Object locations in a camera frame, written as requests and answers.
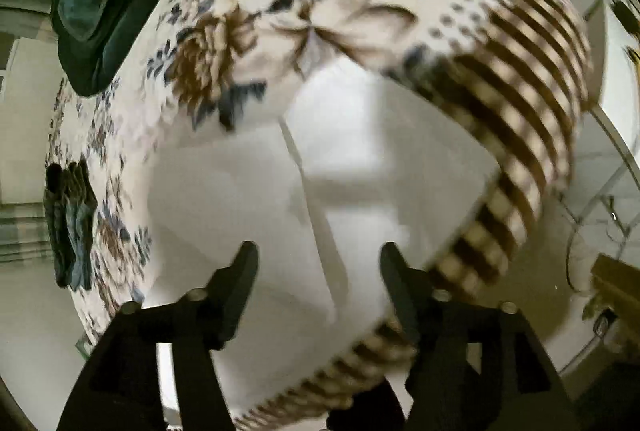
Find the stack of folded jeans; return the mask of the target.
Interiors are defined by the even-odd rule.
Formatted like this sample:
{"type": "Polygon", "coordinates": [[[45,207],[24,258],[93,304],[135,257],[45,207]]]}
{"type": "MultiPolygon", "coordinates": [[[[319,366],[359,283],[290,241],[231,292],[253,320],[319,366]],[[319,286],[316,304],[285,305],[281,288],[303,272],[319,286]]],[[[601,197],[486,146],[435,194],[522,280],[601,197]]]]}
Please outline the stack of folded jeans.
{"type": "Polygon", "coordinates": [[[51,163],[46,171],[43,208],[60,288],[89,291],[92,285],[91,250],[96,195],[85,158],[66,168],[51,163]]]}

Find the white pants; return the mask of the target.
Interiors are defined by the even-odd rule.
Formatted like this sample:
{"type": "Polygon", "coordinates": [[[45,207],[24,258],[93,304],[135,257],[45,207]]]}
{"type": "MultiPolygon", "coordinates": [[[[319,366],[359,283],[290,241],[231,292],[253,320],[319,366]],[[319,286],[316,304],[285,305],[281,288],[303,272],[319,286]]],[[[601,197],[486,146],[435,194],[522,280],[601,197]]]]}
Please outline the white pants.
{"type": "Polygon", "coordinates": [[[390,311],[378,254],[396,243],[432,265],[498,175],[489,152],[438,108],[341,57],[280,117],[160,154],[148,208],[169,302],[259,249],[235,338],[214,356],[240,413],[309,378],[390,311]]]}

